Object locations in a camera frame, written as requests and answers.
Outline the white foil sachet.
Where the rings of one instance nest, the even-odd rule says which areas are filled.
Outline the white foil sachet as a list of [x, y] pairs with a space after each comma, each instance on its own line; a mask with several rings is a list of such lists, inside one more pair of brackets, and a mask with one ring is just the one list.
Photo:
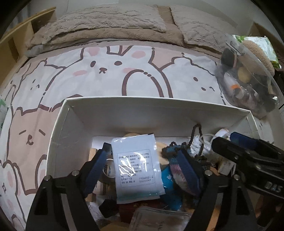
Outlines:
[[114, 138], [116, 201], [129, 204], [165, 194], [154, 134]]

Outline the brown tape roll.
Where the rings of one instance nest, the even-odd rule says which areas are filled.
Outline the brown tape roll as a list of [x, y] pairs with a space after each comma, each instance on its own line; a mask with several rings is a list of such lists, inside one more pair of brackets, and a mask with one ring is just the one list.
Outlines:
[[116, 173], [114, 167], [114, 160], [112, 158], [108, 158], [106, 159], [103, 172], [99, 177], [99, 182], [111, 185], [115, 184], [115, 181], [116, 181]]

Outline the blue crochet pouch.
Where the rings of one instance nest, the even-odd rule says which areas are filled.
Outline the blue crochet pouch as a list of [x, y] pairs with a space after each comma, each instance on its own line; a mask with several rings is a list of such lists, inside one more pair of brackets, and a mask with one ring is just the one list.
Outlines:
[[184, 192], [184, 198], [190, 208], [195, 208], [203, 187], [202, 167], [190, 156], [187, 144], [174, 141], [162, 149], [162, 157], [168, 159], [170, 171], [175, 183]]

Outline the clear plastic storage bin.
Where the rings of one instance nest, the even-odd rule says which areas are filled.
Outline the clear plastic storage bin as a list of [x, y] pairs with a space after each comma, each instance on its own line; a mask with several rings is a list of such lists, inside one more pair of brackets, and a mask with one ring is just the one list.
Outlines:
[[263, 118], [283, 104], [283, 93], [262, 62], [232, 35], [226, 36], [225, 48], [215, 76], [226, 100]]

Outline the brown fuzzy plush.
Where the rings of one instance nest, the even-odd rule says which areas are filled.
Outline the brown fuzzy plush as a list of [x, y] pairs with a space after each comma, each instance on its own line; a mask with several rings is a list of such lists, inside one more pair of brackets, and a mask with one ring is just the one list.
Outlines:
[[253, 41], [250, 41], [250, 40], [244, 40], [242, 42], [242, 44], [247, 49], [249, 49], [253, 53], [253, 55], [255, 55], [255, 57], [257, 57], [262, 62], [262, 64], [266, 67], [266, 69], [269, 71], [269, 73], [273, 77], [274, 74], [275, 74], [274, 67], [273, 67], [271, 61], [268, 59], [267, 55], [261, 49], [261, 47], [259, 47], [258, 44], [256, 44]]

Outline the white cardboard box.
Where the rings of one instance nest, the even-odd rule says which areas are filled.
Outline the white cardboard box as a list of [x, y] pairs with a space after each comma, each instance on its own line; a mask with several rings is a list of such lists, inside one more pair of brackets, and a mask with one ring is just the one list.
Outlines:
[[169, 144], [186, 141], [195, 124], [203, 134], [222, 128], [259, 138], [248, 110], [201, 101], [149, 97], [78, 97], [64, 100], [48, 148], [46, 173], [65, 177], [88, 161], [91, 148], [128, 133], [154, 134]]

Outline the press-on nails box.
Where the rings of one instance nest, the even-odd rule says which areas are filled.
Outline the press-on nails box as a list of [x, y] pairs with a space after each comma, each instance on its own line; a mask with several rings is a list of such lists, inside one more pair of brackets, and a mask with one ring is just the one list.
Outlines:
[[190, 218], [186, 212], [140, 207], [134, 212], [128, 230], [184, 230]]

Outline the white tote bag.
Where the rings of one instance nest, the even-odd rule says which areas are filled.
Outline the white tote bag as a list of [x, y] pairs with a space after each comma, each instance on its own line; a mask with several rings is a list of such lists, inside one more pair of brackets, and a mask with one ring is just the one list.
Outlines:
[[0, 97], [0, 133], [2, 132], [4, 120], [6, 118], [7, 112], [8, 112], [9, 106], [8, 104], [3, 100], [2, 97]]

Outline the green snack bag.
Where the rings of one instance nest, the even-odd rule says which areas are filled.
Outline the green snack bag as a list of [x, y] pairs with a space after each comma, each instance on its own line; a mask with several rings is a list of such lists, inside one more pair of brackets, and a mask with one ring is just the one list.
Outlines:
[[254, 37], [254, 36], [239, 36], [239, 35], [232, 35], [234, 39], [238, 42], [242, 43], [244, 46], [247, 47], [251, 52], [256, 48], [261, 50], [261, 54], [264, 54], [269, 61], [272, 63], [274, 68], [281, 69], [281, 64], [279, 63], [278, 57], [276, 52], [270, 42], [270, 40], [264, 37]]

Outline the cartoon animal bed sheet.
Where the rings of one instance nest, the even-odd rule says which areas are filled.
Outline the cartoon animal bed sheet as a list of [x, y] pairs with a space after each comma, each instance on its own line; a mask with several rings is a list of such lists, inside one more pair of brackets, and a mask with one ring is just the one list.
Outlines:
[[69, 47], [25, 64], [2, 91], [1, 208], [16, 230], [46, 170], [51, 132], [66, 98], [148, 96], [226, 105], [213, 71], [217, 56], [158, 42]]

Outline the right beige pillow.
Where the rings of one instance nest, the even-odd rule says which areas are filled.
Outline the right beige pillow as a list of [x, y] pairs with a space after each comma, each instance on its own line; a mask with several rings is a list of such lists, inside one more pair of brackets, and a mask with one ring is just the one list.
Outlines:
[[171, 5], [170, 9], [173, 20], [188, 45], [222, 52], [227, 40], [226, 35], [238, 33], [234, 26], [207, 12], [181, 5]]

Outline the beige pillow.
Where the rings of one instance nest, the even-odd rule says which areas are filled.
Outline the beige pillow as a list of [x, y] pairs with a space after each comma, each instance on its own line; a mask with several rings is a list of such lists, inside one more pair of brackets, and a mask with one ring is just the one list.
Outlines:
[[207, 12], [181, 5], [171, 5], [170, 9], [173, 20], [188, 45], [222, 52], [227, 40], [226, 35], [238, 33], [234, 26]]
[[46, 44], [54, 37], [84, 29], [142, 28], [165, 32], [166, 25], [157, 6], [143, 4], [104, 4], [63, 15], [42, 27], [34, 38]]

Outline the left beige pillow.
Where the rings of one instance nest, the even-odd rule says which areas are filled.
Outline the left beige pillow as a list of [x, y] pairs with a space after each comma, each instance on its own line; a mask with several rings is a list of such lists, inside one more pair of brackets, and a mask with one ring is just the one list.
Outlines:
[[84, 29], [142, 28], [165, 32], [166, 25], [157, 6], [143, 4], [104, 4], [63, 15], [42, 27], [34, 38], [46, 44], [54, 37]]

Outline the wooden headboard shelf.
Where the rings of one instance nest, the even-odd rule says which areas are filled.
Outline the wooden headboard shelf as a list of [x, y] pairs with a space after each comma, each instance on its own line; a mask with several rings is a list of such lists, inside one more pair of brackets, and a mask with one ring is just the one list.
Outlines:
[[26, 42], [51, 20], [56, 19], [56, 7], [42, 10], [17, 24], [1, 38], [1, 90], [6, 88], [13, 75], [25, 64]]

